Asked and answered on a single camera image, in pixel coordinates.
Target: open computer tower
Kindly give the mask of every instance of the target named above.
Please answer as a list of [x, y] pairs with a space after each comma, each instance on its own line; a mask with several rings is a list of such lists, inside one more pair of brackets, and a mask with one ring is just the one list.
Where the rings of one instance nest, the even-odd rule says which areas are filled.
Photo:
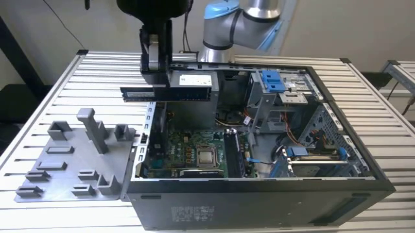
[[310, 67], [173, 63], [124, 197], [146, 230], [338, 226], [393, 187]]

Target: robotic arm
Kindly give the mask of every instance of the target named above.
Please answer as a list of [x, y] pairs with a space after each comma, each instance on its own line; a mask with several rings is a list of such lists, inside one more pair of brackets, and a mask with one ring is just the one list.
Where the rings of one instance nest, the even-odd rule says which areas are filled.
[[116, 0], [120, 10], [142, 22], [140, 71], [150, 85], [169, 87], [172, 22], [190, 10], [190, 0]]

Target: motherboard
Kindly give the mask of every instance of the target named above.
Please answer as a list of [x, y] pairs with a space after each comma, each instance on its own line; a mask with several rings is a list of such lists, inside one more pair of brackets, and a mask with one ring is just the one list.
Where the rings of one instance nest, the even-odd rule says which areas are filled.
[[[246, 133], [237, 133], [238, 149], [244, 156], [250, 154]], [[182, 178], [192, 172], [217, 173], [218, 178], [228, 177], [222, 132], [178, 131], [169, 132], [162, 157], [149, 161], [149, 178]]]

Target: gray post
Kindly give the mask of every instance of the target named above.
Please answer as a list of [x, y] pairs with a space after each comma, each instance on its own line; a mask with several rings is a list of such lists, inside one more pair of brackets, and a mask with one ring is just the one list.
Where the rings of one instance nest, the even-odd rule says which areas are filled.
[[104, 141], [104, 135], [100, 133], [100, 130], [97, 128], [93, 115], [93, 108], [81, 108], [77, 112], [76, 118], [85, 125], [86, 134], [93, 142], [97, 153], [104, 154], [108, 152], [108, 146]]

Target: white wall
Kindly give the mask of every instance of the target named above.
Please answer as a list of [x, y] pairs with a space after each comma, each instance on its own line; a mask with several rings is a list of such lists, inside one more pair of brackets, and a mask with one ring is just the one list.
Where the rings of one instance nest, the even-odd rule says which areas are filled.
[[[66, 27], [89, 50], [140, 51], [140, 21], [124, 14], [116, 0], [46, 0]], [[202, 46], [202, 14], [209, 0], [194, 0], [186, 34], [192, 50]], [[81, 49], [41, 0], [0, 0], [0, 15], [45, 83], [53, 83]], [[184, 16], [173, 20], [173, 51], [182, 49]], [[237, 47], [236, 52], [260, 54]]]
[[[138, 51], [140, 22], [114, 0], [46, 0], [90, 50]], [[201, 48], [202, 12], [194, 0], [188, 39]], [[282, 56], [346, 57], [361, 71], [378, 71], [388, 59], [415, 60], [415, 0], [298, 0], [281, 47]], [[0, 15], [46, 83], [53, 83], [80, 46], [41, 0], [0, 0]], [[182, 17], [173, 19], [173, 50], [181, 49]], [[236, 54], [261, 54], [234, 46]]]
[[415, 61], [415, 0], [298, 0], [281, 56], [350, 59], [360, 71]]
[[7, 84], [21, 84], [23, 83], [17, 71], [14, 70], [11, 64], [9, 63], [2, 51], [0, 50], [0, 90]]

